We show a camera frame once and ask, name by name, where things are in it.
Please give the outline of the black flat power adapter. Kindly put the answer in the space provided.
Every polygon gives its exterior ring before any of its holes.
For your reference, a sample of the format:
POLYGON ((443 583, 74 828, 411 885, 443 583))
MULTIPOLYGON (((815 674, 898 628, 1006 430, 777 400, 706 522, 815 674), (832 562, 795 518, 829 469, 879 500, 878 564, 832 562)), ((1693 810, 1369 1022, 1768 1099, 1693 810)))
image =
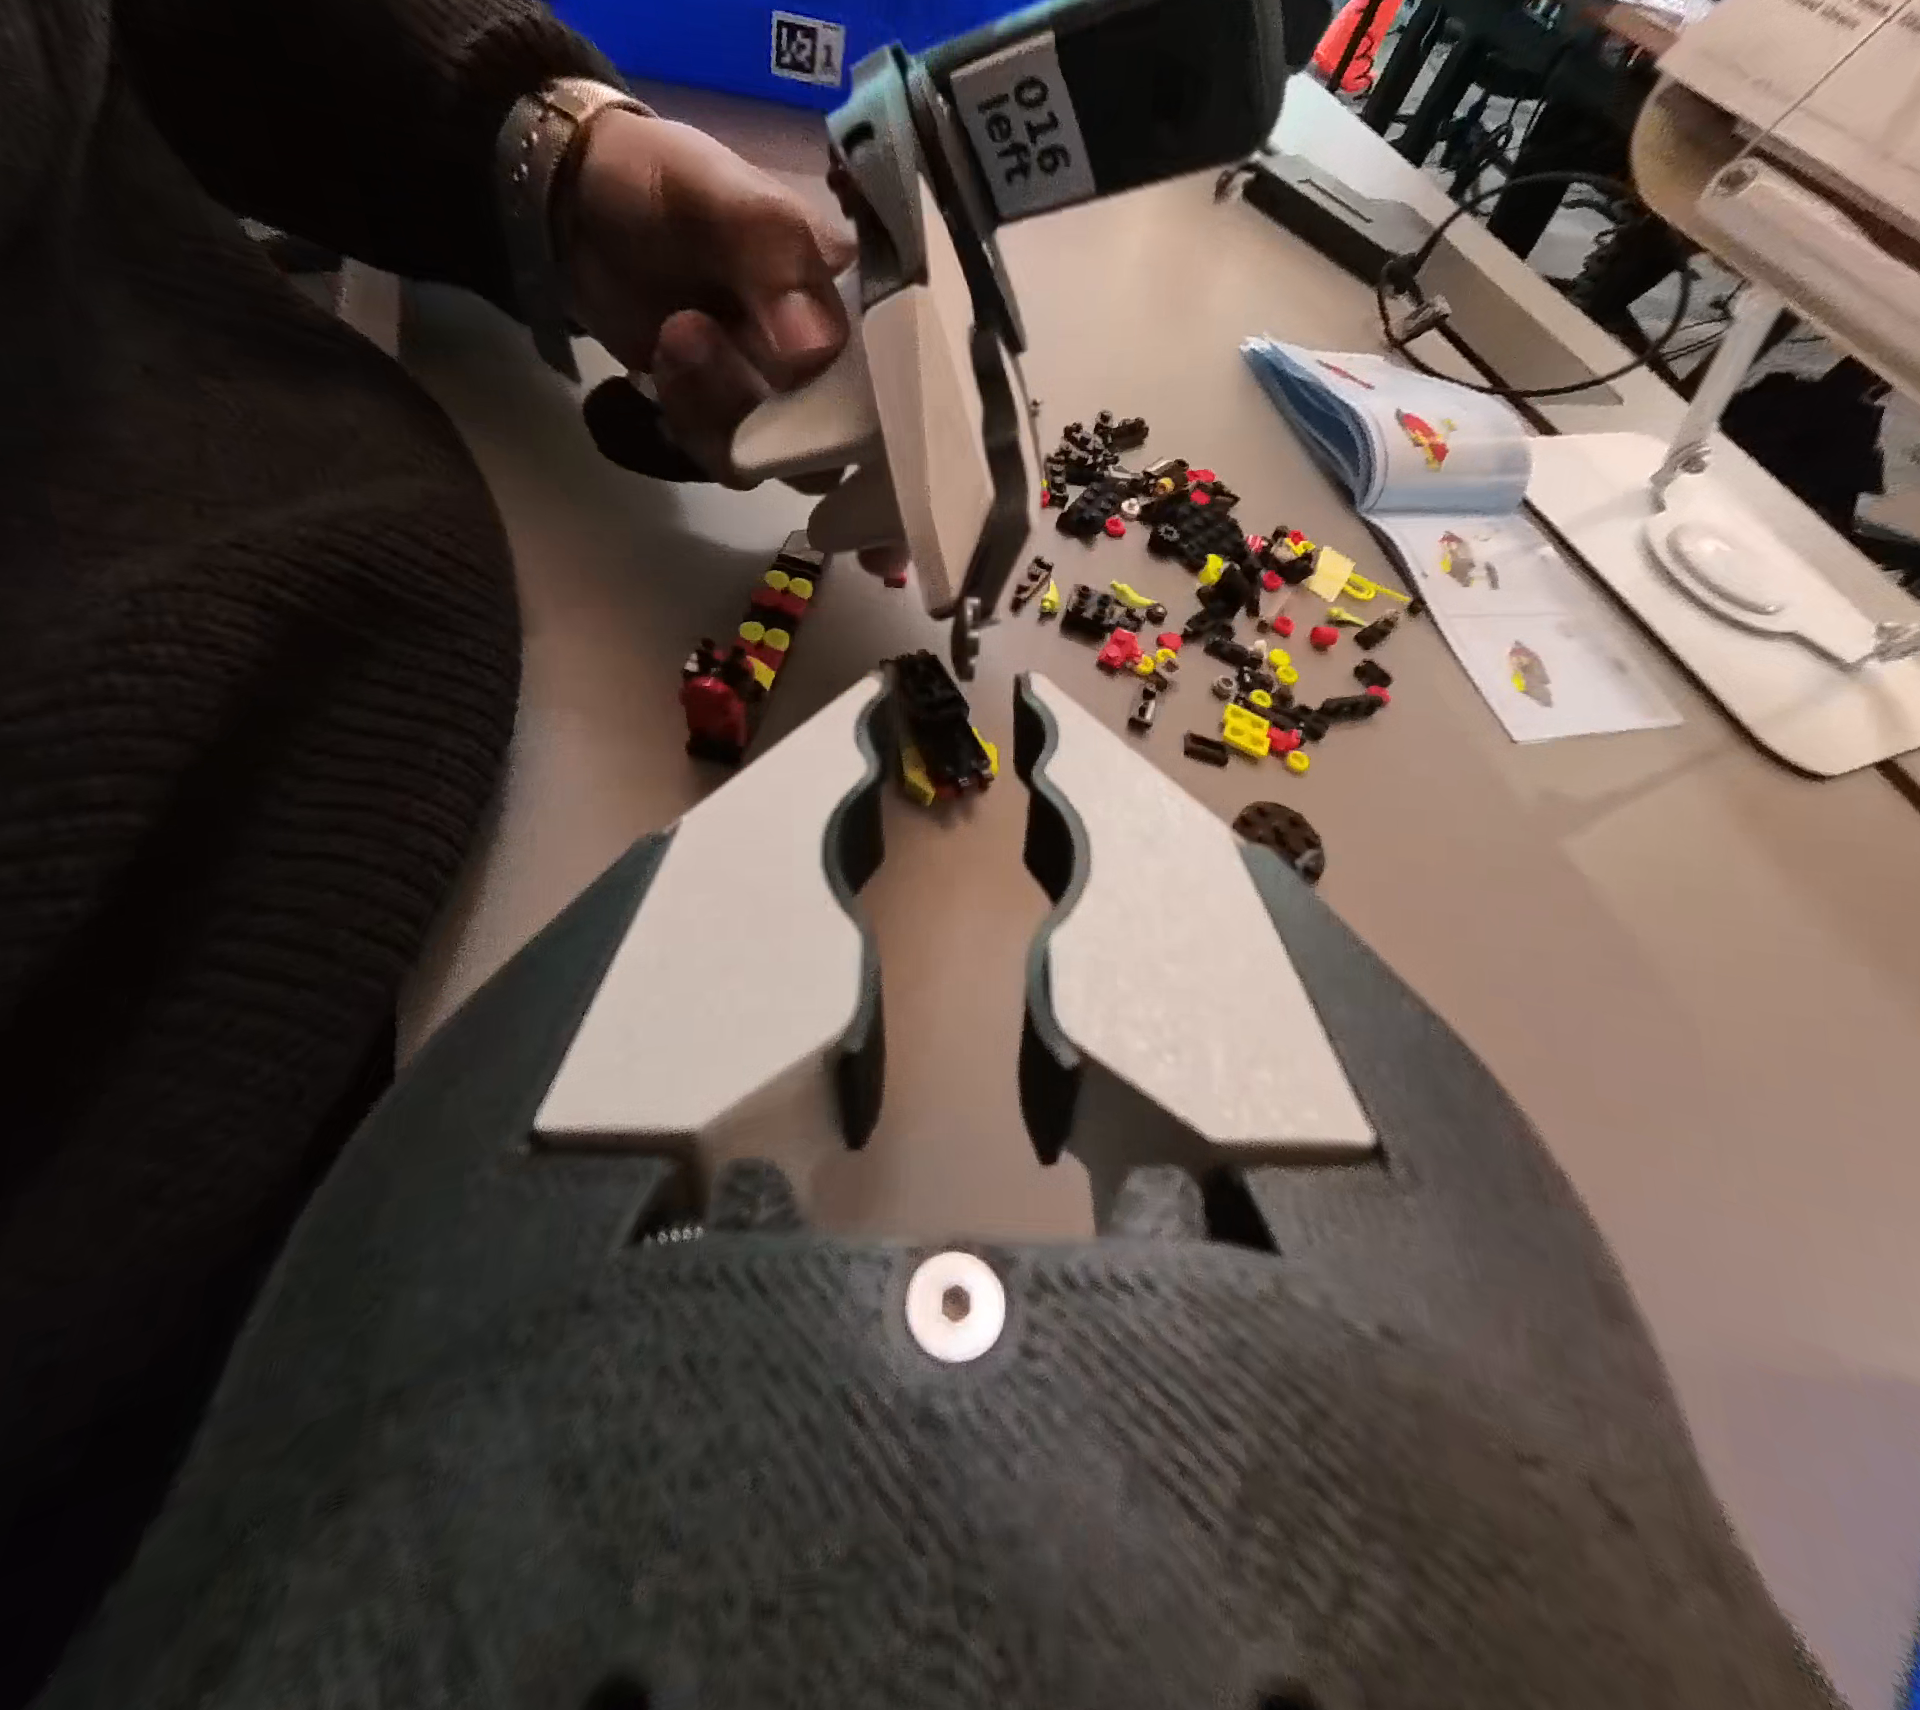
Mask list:
POLYGON ((1289 153, 1250 160, 1239 200, 1342 274, 1376 284, 1427 248, 1435 225, 1402 202, 1369 198, 1289 153))

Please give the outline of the long red black lego assembly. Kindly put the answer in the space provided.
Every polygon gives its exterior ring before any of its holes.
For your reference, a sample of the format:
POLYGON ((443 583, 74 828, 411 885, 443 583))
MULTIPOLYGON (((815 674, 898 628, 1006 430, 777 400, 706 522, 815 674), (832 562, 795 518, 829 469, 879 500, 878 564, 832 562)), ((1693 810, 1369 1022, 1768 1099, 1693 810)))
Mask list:
POLYGON ((828 568, 806 531, 791 530, 753 583, 732 630, 689 652, 681 682, 689 758, 729 771, 746 763, 828 568))

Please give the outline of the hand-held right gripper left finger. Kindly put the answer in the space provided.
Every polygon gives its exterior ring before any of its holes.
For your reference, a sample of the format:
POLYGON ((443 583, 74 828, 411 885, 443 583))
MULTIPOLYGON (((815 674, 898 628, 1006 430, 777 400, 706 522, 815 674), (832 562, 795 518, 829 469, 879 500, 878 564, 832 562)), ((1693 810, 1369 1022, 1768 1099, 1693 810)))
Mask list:
POLYGON ((534 1113, 534 1141, 637 1151, 708 1203, 769 1165, 812 1203, 872 1138, 884 1083, 875 937, 888 691, 866 674, 664 839, 534 1113))

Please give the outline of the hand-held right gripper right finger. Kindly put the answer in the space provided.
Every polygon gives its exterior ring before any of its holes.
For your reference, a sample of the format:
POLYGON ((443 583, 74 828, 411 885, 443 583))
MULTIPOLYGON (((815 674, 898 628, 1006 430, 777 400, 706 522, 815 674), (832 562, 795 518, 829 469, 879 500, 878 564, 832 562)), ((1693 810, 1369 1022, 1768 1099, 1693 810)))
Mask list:
POLYGON ((1020 1120, 1044 1166, 1086 1175, 1096 1229, 1116 1232, 1141 1170, 1205 1198, 1253 1173, 1373 1165, 1377 1126, 1281 926, 1288 869, 1038 670, 1014 680, 1014 771, 1044 896, 1020 1120))

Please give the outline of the pile of lego pieces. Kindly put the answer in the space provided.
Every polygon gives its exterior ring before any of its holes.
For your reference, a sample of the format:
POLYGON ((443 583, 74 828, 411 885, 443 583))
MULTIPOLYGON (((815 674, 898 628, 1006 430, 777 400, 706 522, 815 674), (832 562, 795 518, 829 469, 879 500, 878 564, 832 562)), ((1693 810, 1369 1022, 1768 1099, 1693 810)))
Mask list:
POLYGON ((1155 457, 1146 441, 1144 418, 1108 409, 1064 425, 1041 452, 1041 535, 1064 546, 1067 564, 1159 566, 1167 589, 1072 580, 1036 552, 1004 612, 1086 643, 1093 669, 1130 688, 1127 733, 1148 735, 1194 667, 1216 721, 1185 731, 1183 757, 1301 777, 1331 731, 1390 707, 1395 677, 1379 653, 1427 604, 1296 525, 1245 528, 1241 494, 1216 469, 1155 457))

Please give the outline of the yellow black red lego model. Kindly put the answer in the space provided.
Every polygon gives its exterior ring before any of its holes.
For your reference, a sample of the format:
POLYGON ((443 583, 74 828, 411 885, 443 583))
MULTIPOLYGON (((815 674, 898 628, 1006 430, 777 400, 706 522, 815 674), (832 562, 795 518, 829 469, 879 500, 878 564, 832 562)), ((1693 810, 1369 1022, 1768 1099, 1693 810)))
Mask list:
POLYGON ((944 663, 931 649, 914 649, 888 658, 884 670, 902 795, 932 812, 985 793, 997 777, 997 750, 974 729, 944 663))

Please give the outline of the person's left hand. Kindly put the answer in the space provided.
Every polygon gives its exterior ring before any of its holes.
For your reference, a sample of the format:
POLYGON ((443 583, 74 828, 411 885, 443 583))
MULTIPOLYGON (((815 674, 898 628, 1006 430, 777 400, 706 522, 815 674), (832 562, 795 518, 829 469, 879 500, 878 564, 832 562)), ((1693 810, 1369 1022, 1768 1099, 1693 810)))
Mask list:
POLYGON ((706 133, 622 110, 587 127, 555 225, 570 319, 650 385, 695 476, 742 490, 736 428, 848 342, 850 236, 706 133))

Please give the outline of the black round lego plate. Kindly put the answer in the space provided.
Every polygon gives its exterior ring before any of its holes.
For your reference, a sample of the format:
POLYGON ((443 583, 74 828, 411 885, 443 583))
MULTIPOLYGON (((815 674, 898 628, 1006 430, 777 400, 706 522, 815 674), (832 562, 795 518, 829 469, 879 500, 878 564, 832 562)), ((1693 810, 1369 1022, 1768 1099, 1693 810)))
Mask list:
POLYGON ((1325 841, 1301 812, 1281 802, 1251 802, 1235 812, 1231 831, 1243 843, 1278 858, 1308 886, 1325 877, 1325 841))

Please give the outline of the person's left forearm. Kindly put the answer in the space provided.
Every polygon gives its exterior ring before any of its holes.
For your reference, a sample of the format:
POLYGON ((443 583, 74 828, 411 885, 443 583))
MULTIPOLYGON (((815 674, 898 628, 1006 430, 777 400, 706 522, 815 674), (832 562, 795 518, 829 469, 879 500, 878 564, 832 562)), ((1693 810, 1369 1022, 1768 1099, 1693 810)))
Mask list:
POLYGON ((3 254, 122 88, 226 210, 510 309, 500 129, 566 76, 611 66, 535 0, 3 0, 3 254))

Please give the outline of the person's black sweater torso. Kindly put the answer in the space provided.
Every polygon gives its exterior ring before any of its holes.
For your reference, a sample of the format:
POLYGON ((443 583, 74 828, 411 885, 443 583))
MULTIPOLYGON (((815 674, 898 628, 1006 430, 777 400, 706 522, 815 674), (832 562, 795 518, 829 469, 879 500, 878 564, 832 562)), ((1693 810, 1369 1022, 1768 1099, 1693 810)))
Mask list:
POLYGON ((393 1069, 519 694, 443 409, 128 104, 3 250, 3 1707, 393 1069))

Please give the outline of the printed paper sheet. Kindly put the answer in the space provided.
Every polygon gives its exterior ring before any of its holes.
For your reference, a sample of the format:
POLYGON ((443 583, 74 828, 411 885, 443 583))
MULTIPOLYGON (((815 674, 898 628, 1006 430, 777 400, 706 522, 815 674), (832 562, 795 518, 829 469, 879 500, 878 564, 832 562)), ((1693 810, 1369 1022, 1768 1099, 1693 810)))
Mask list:
POLYGON ((1721 0, 1662 62, 1760 150, 1918 223, 1918 0, 1721 0))

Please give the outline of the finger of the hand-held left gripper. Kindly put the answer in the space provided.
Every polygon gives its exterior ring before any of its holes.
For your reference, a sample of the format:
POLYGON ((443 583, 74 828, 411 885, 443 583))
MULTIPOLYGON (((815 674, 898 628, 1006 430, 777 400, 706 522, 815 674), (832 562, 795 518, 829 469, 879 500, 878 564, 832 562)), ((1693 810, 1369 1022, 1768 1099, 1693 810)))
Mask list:
POLYGON ((1019 356, 947 237, 925 240, 924 281, 868 309, 868 367, 910 568, 970 679, 1025 562, 1040 469, 1019 356))

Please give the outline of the lego instruction booklet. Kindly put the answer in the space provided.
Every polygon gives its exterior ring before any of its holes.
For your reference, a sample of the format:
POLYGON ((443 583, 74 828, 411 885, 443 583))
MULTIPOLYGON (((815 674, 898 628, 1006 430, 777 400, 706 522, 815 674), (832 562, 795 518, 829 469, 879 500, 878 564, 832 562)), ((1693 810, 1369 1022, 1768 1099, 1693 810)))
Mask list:
POLYGON ((1505 401, 1383 356, 1265 335, 1239 348, 1395 557, 1505 737, 1681 726, 1635 630, 1527 513, 1531 432, 1505 401))

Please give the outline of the wristwatch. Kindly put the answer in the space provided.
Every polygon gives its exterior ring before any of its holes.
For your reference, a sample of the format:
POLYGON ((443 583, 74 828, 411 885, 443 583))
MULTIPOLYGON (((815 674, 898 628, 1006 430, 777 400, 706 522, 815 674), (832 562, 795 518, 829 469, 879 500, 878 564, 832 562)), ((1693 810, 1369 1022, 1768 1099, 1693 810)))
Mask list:
POLYGON ((570 372, 574 318, 557 244, 557 200, 592 129, 611 114, 650 117, 627 91, 557 76, 522 92, 495 139, 495 192, 507 281, 540 356, 570 372))

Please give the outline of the orange traffic cone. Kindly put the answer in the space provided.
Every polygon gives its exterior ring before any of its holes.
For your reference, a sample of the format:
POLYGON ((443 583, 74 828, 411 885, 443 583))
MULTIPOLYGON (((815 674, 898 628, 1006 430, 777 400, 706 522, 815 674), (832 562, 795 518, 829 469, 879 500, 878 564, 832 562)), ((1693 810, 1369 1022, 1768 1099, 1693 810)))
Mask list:
POLYGON ((1373 87, 1379 42, 1405 0, 1345 0, 1313 50, 1313 72, 1331 92, 1361 97, 1373 87))

